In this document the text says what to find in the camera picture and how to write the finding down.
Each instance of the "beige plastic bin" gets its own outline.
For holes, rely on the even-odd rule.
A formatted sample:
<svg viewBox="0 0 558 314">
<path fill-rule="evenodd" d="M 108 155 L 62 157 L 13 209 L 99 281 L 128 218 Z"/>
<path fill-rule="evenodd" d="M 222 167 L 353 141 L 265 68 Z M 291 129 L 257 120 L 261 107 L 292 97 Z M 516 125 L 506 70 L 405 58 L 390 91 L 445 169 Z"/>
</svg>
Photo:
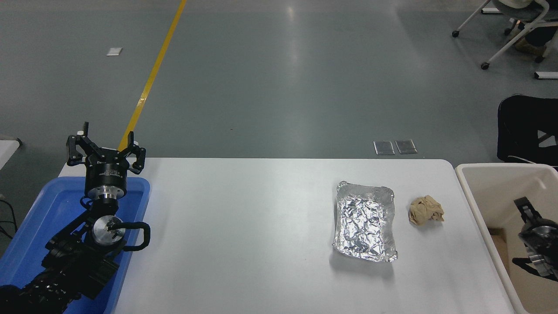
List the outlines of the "beige plastic bin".
<svg viewBox="0 0 558 314">
<path fill-rule="evenodd" d="M 558 283 L 528 274 L 514 265 L 527 257 L 517 236 L 523 226 L 513 200 L 526 196 L 543 218 L 558 222 L 558 173 L 547 165 L 463 164 L 455 168 L 488 251 L 517 313 L 558 314 Z M 487 228 L 503 228 L 509 275 Z"/>
</svg>

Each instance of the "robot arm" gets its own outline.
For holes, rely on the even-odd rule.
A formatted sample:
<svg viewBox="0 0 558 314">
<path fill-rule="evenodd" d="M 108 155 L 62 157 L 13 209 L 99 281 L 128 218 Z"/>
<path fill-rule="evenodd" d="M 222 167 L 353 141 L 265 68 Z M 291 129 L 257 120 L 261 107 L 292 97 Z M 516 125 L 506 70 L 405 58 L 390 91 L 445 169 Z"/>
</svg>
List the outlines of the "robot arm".
<svg viewBox="0 0 558 314">
<path fill-rule="evenodd" d="M 89 124 L 66 142 L 69 166 L 85 164 L 85 211 L 45 245 L 45 270 L 23 288 L 0 287 L 2 313 L 62 313 L 82 295 L 94 299 L 118 270 L 114 258 L 121 251 L 139 251 L 149 245 L 150 227 L 144 222 L 123 222 L 116 216 L 118 200 L 126 195 L 127 172 L 139 174 L 145 165 L 145 148 L 128 135 L 123 151 L 99 148 L 88 138 Z M 78 152 L 83 149 L 84 155 Z M 128 156 L 136 161 L 130 166 Z M 127 246 L 126 229 L 142 229 L 144 241 Z"/>
<path fill-rule="evenodd" d="M 512 262 L 530 274 L 558 282 L 558 224 L 542 218 L 526 197 L 516 199 L 514 203 L 525 223 L 519 238 L 529 257 L 513 258 Z"/>
</svg>

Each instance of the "blue plastic tray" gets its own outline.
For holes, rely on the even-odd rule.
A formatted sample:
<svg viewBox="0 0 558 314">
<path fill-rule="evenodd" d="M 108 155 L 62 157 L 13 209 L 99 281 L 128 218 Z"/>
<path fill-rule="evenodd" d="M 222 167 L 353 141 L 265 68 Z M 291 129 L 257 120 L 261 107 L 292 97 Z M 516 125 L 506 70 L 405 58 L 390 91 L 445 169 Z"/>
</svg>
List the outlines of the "blue plastic tray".
<svg viewBox="0 0 558 314">
<path fill-rule="evenodd" d="M 44 270 L 41 261 L 48 253 L 45 244 L 84 211 L 79 203 L 84 186 L 83 177 L 60 177 L 43 187 L 0 260 L 0 285 L 13 284 L 22 288 Z M 128 178 L 127 189 L 126 196 L 118 200 L 116 215 L 123 221 L 142 221 L 149 200 L 149 182 L 142 178 Z M 136 242 L 138 232 L 126 232 L 124 238 L 129 245 Z M 82 297 L 72 301 L 64 314 L 111 313 L 118 301 L 131 257 L 132 252 L 120 253 L 114 259 L 120 265 L 116 275 L 97 298 Z"/>
</svg>

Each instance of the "concrete floor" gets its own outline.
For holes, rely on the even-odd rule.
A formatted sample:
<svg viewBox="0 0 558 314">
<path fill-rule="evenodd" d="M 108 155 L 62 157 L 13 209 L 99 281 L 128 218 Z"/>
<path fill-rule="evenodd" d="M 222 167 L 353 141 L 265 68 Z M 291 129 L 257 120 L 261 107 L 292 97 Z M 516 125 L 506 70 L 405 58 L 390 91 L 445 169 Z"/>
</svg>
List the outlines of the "concrete floor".
<svg viewBox="0 0 558 314">
<path fill-rule="evenodd" d="M 18 223 L 83 121 L 98 145 L 118 146 L 179 3 L 0 2 L 0 134 L 25 143 L 0 193 Z M 532 78 L 557 71 L 558 56 L 536 64 L 512 49 L 482 71 L 508 24 L 478 16 L 452 38 L 477 5 L 189 0 L 136 139 L 150 157 L 497 161 L 498 104 L 558 98 L 556 81 Z M 114 46 L 122 55 L 105 56 Z M 398 139 L 419 153 L 374 153 L 374 140 Z M 8 244 L 0 237 L 0 253 Z"/>
</svg>

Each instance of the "yellow floor line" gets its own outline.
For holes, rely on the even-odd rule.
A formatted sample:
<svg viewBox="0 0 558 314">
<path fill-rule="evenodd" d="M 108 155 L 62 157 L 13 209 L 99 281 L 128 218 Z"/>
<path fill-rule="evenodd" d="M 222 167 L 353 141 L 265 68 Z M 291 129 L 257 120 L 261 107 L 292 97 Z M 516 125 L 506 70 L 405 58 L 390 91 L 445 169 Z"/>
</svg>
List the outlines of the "yellow floor line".
<svg viewBox="0 0 558 314">
<path fill-rule="evenodd" d="M 161 67 L 161 63 L 163 62 L 163 59 L 165 58 L 165 53 L 167 52 L 167 48 L 169 47 L 169 43 L 171 42 L 172 34 L 174 34 L 174 31 L 176 29 L 176 25 L 178 24 L 178 21 L 180 20 L 180 16 L 182 15 L 182 11 L 184 10 L 184 5 L 186 5 L 186 1 L 187 0 L 182 0 L 180 2 L 178 10 L 176 10 L 175 17 L 172 20 L 172 24 L 171 24 L 171 27 L 169 28 L 169 31 L 167 32 L 167 36 L 165 37 L 165 41 L 163 42 L 163 46 L 161 47 L 161 50 L 159 51 L 159 55 L 157 56 L 157 60 L 155 60 L 155 64 L 153 65 L 153 68 L 151 69 L 151 73 L 149 74 L 149 78 L 147 79 L 147 83 L 145 83 L 145 87 L 143 88 L 143 92 L 141 93 L 138 104 L 136 105 L 136 109 L 134 110 L 134 113 L 132 114 L 132 118 L 130 119 L 130 122 L 128 123 L 128 126 L 126 127 L 126 131 L 124 132 L 124 135 L 122 136 L 122 140 L 120 141 L 120 145 L 118 146 L 119 151 L 122 151 L 123 149 L 125 149 L 128 146 L 128 133 L 130 131 L 133 131 L 134 128 L 136 127 L 136 123 L 138 122 L 138 119 L 141 115 L 141 111 L 143 110 L 143 106 L 145 106 L 145 101 L 147 100 L 147 96 L 149 96 L 149 92 L 151 90 L 151 87 L 153 86 L 153 82 L 155 81 L 155 78 L 157 77 L 157 72 L 159 72 L 159 68 Z"/>
</svg>

